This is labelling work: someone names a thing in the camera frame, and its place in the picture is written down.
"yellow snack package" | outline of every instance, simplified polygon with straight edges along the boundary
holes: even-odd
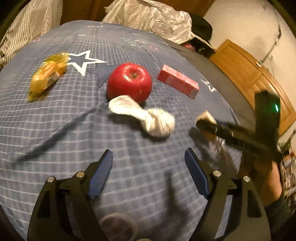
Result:
[[[33,75],[29,90],[29,101],[41,94],[55,83],[67,70],[69,54],[58,53],[49,56]]]

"blue bedsheet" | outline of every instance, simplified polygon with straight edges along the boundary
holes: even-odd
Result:
[[[29,103],[32,75],[46,57],[61,51],[71,54],[67,72],[44,100]],[[175,130],[168,139],[151,138],[137,120],[108,110],[106,83],[101,84],[112,67],[106,66],[126,62],[151,73],[153,91],[145,108],[163,108],[175,116]],[[194,100],[156,79],[164,63],[198,82],[200,92]],[[231,165],[226,164],[225,156],[214,154],[195,128],[195,118],[205,110],[216,119],[237,122],[223,97],[206,83],[158,36],[121,25],[74,21],[25,46],[0,72],[0,204],[16,230],[26,238],[34,204],[48,176],[70,177],[110,149],[113,168],[93,203],[98,219],[125,213],[137,223],[138,237],[163,241],[161,233],[156,237],[153,230],[167,210],[165,174],[169,172],[177,203],[186,213],[174,240],[187,241],[207,201],[186,168],[185,150],[191,147],[213,168],[233,176],[241,156],[229,149]],[[229,209],[230,199],[219,235]],[[163,233],[170,233],[175,221],[172,218],[164,225]]]

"small rectangular box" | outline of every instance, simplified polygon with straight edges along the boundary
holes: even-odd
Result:
[[[188,78],[166,64],[163,65],[157,79],[174,87],[176,90],[188,95],[192,99],[195,98],[200,89],[194,80]]]

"white wall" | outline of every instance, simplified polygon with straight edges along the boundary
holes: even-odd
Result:
[[[296,39],[278,12],[277,15],[282,38],[271,53],[273,61],[267,59],[264,65],[272,73],[272,64],[276,80],[296,109]],[[204,18],[213,27],[210,43],[214,48],[230,39],[258,60],[267,54],[278,34],[274,9],[265,0],[216,0]],[[296,123],[280,141],[287,140],[294,128]],[[296,150],[296,137],[292,147]]]

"metal screw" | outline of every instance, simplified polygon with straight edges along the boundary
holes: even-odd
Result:
[[[54,181],[54,177],[49,177],[49,178],[47,179],[47,181],[48,181],[49,183],[52,183],[52,182]]]
[[[214,176],[215,177],[219,177],[219,176],[221,176],[221,172],[220,171],[213,171],[213,174],[214,174]]]
[[[248,176],[244,176],[244,180],[245,180],[246,182],[249,182],[251,179],[250,179]]]
[[[83,177],[84,176],[84,172],[83,171],[77,172],[76,173],[76,176],[77,177]]]

